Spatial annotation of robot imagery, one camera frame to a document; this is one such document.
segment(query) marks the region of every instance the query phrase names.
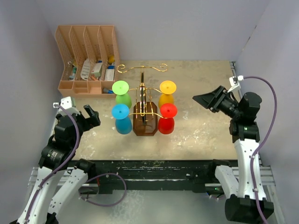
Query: stained work table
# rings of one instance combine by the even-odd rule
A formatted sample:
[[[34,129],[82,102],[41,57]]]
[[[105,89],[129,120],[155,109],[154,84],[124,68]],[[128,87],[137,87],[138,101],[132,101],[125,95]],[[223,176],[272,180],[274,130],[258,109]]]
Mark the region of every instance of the stained work table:
[[[126,68],[135,66],[158,67],[168,65],[167,72],[145,70],[145,85],[159,89],[160,83],[171,80],[177,90],[173,94],[178,113],[175,129],[169,135],[159,131],[155,136],[136,136],[117,133],[111,109],[114,98],[76,98],[77,108],[89,104],[100,113],[101,126],[85,132],[74,159],[89,160],[211,160],[236,159],[234,145],[229,134],[230,118],[219,112],[213,114],[196,103],[192,97],[216,89],[219,85],[230,87],[228,78],[232,70],[228,61],[122,61]],[[140,82],[140,71],[130,70],[120,74],[130,88]],[[133,112],[135,91],[129,91]],[[151,91],[153,102],[158,105],[160,93]]]

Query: green plastic cup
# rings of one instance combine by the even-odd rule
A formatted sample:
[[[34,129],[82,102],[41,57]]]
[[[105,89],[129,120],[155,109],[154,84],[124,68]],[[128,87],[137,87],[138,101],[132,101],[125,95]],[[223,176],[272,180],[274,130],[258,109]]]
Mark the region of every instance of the green plastic cup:
[[[126,105],[129,109],[132,106],[132,101],[131,97],[129,96],[128,93],[125,93],[123,95],[117,95],[115,98],[116,104],[124,104]]]
[[[113,84],[112,91],[116,95],[124,95],[129,91],[129,84],[125,81],[117,81]]]

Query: brown wooden base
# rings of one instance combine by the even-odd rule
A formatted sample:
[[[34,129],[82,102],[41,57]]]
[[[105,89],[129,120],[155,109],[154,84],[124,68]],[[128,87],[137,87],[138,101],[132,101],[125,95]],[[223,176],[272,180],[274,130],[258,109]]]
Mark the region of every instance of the brown wooden base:
[[[157,106],[152,102],[153,112],[157,113]],[[147,102],[147,111],[151,112],[150,102]],[[137,103],[137,112],[140,113],[140,102]],[[146,124],[142,123],[142,117],[140,114],[133,115],[133,131],[137,136],[153,136],[158,130],[158,116],[147,114]]]

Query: yellow plastic cup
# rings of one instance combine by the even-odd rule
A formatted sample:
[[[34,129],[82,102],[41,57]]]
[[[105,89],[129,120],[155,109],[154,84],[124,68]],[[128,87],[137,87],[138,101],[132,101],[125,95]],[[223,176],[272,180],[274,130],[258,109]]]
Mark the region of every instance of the yellow plastic cup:
[[[164,81],[160,84],[160,90],[164,94],[173,94],[177,90],[177,86],[172,81]]]
[[[159,99],[158,106],[161,108],[163,104],[174,104],[174,98],[171,94],[162,94]]]

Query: white box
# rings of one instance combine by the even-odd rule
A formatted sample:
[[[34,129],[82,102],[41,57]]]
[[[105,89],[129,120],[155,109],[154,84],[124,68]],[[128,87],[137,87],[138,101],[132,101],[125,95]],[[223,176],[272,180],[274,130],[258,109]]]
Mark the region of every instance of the white box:
[[[93,70],[92,70],[92,75],[94,75],[94,77],[96,77],[96,78],[101,77],[101,75],[102,75],[102,65],[103,65],[102,62],[96,63],[94,65]]]
[[[113,81],[114,80],[114,73],[115,73],[115,66],[108,66],[106,69],[106,74],[105,74],[105,81]]]

